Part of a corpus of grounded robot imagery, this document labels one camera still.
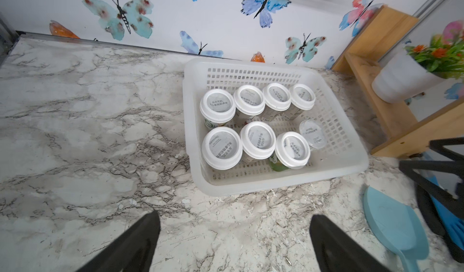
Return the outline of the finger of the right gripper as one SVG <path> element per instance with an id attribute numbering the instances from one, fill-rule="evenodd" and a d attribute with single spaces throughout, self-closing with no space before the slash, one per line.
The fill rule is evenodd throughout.
<path id="1" fill-rule="evenodd" d="M 460 219 L 464 218 L 464 161 L 401 160 L 399 170 L 437 199 L 445 208 Z M 454 174 L 462 179 L 456 185 L 454 198 L 449 192 L 420 175 L 417 171 L 435 171 Z"/>
<path id="2" fill-rule="evenodd" d="M 447 146 L 463 145 L 464 138 L 455 137 L 450 139 L 436 139 L 429 142 L 429 148 L 438 154 L 445 156 L 453 161 L 463 161 L 464 155 L 452 151 Z"/>

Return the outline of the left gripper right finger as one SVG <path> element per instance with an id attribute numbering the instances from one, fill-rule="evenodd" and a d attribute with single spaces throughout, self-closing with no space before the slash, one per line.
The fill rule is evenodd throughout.
<path id="1" fill-rule="evenodd" d="M 323 272 L 387 272 L 365 249 L 327 216 L 314 215 L 309 227 L 312 245 Z"/>

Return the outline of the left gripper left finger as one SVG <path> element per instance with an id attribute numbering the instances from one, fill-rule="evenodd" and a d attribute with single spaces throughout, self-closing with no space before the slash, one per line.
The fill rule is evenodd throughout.
<path id="1" fill-rule="evenodd" d="M 79 271 L 148 272 L 160 232 L 160 216 L 155 210 L 140 218 Z"/>

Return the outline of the yogurt cup front row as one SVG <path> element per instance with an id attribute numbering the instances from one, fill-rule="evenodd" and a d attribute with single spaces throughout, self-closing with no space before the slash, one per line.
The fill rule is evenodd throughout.
<path id="1" fill-rule="evenodd" d="M 306 139 L 299 133 L 289 131 L 278 135 L 269 165 L 273 171 L 301 169 L 308 164 L 311 156 Z"/>
<path id="2" fill-rule="evenodd" d="M 243 144 L 235 130 L 217 127 L 205 136 L 201 152 L 205 162 L 213 169 L 225 171 L 234 168 L 242 159 Z"/>
<path id="3" fill-rule="evenodd" d="M 242 161 L 250 164 L 266 160 L 275 151 L 276 135 L 273 129 L 264 122 L 251 122 L 240 131 L 243 146 Z"/>

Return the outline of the yogurt cup row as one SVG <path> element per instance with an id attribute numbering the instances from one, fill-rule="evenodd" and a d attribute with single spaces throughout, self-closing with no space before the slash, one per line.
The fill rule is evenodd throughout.
<path id="1" fill-rule="evenodd" d="M 239 87 L 233 94 L 236 104 L 236 118 L 244 125 L 250 123 L 256 116 L 261 115 L 265 109 L 263 92 L 255 86 L 245 85 Z"/>
<path id="2" fill-rule="evenodd" d="M 265 109 L 260 115 L 261 121 L 271 122 L 291 105 L 290 91 L 278 83 L 268 84 L 262 90 Z"/>
<path id="3" fill-rule="evenodd" d="M 251 122 L 240 131 L 243 146 L 242 161 L 250 164 L 266 160 L 275 151 L 276 135 L 273 129 L 264 122 Z"/>
<path id="4" fill-rule="evenodd" d="M 236 114 L 233 96 L 222 89 L 209 90 L 201 99 L 199 108 L 208 129 L 225 126 Z"/>
<path id="5" fill-rule="evenodd" d="M 273 171 L 301 169 L 308 164 L 311 156 L 306 139 L 299 133 L 289 131 L 278 135 L 269 165 Z"/>
<path id="6" fill-rule="evenodd" d="M 242 159 L 243 144 L 235 130 L 217 127 L 205 136 L 201 152 L 205 162 L 213 169 L 225 171 L 234 168 Z"/>
<path id="7" fill-rule="evenodd" d="M 313 109 L 316 96 L 313 90 L 304 84 L 295 84 L 289 91 L 291 105 L 283 115 L 286 120 L 293 121 L 303 112 Z"/>

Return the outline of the yogurt cup clear lid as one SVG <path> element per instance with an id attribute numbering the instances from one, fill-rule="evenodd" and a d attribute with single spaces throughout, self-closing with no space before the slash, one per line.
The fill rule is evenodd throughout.
<path id="1" fill-rule="evenodd" d="M 305 120 L 300 123 L 300 134 L 305 138 L 308 145 L 314 149 L 320 150 L 327 145 L 327 139 L 323 129 L 313 120 Z"/>

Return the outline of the yogurt cup back row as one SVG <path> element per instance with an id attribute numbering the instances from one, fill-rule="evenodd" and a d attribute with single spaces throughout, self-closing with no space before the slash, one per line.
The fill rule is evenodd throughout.
<path id="1" fill-rule="evenodd" d="M 245 85 L 239 87 L 233 94 L 236 104 L 236 118 L 244 125 L 250 123 L 256 116 L 261 115 L 265 109 L 263 92 L 255 86 Z"/>
<path id="2" fill-rule="evenodd" d="M 208 129 L 225 126 L 236 114 L 233 96 L 222 89 L 209 90 L 201 99 L 199 108 Z"/>
<path id="3" fill-rule="evenodd" d="M 295 84 L 289 91 L 291 105 L 283 115 L 286 120 L 293 121 L 303 112 L 313 109 L 316 96 L 313 90 L 304 84 Z"/>
<path id="4" fill-rule="evenodd" d="M 291 105 L 290 91 L 278 83 L 268 84 L 262 90 L 265 109 L 260 115 L 261 121 L 271 122 Z"/>

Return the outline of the white plastic basket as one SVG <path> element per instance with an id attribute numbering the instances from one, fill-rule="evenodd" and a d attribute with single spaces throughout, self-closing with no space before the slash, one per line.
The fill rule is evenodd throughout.
<path id="1" fill-rule="evenodd" d="M 264 88 L 270 83 L 285 87 L 304 84 L 314 91 L 314 108 L 301 118 L 315 121 L 320 126 L 326 145 L 312 150 L 308 164 L 301 169 L 275 172 L 266 161 L 238 164 L 226 171 L 213 169 L 201 154 L 202 142 L 208 133 L 200 112 L 201 99 L 209 90 L 233 93 L 240 86 Z M 325 79 L 313 69 L 201 57 L 185 65 L 182 92 L 190 171 L 195 185 L 206 195 L 225 197 L 301 185 L 357 174 L 369 165 L 367 151 L 358 133 Z"/>

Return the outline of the wooden corner shelf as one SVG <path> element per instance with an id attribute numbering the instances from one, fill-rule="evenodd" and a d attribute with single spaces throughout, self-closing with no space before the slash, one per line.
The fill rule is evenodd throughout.
<path id="1" fill-rule="evenodd" d="M 375 78 L 387 71 L 378 60 L 417 22 L 417 18 L 403 12 L 380 7 L 332 67 L 356 77 L 388 136 L 385 143 L 371 151 L 373 156 L 407 158 L 428 150 L 431 140 L 464 133 L 462 98 L 418 121 L 403 99 L 387 102 L 379 97 L 380 89 L 373 88 Z"/>

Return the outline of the blue grey glove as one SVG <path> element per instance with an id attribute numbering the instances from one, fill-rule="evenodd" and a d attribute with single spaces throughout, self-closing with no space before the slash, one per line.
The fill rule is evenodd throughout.
<path id="1" fill-rule="evenodd" d="M 455 196 L 455 192 L 449 188 L 456 187 L 457 181 L 452 181 L 456 176 L 444 172 L 423 171 L 419 173 L 427 180 L 434 183 L 449 194 Z M 416 199 L 419 210 L 429 227 L 436 235 L 445 241 L 451 257 L 459 262 L 464 262 L 464 221 L 455 216 L 435 197 L 432 197 L 419 185 L 415 185 Z"/>

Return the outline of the potted plant orange flowers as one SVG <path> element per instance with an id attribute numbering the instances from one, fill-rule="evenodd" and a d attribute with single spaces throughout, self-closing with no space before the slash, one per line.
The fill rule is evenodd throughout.
<path id="1" fill-rule="evenodd" d="M 429 45 L 407 45 L 373 80 L 374 93 L 394 104 L 411 98 L 445 79 L 464 78 L 464 22 L 448 23 Z"/>

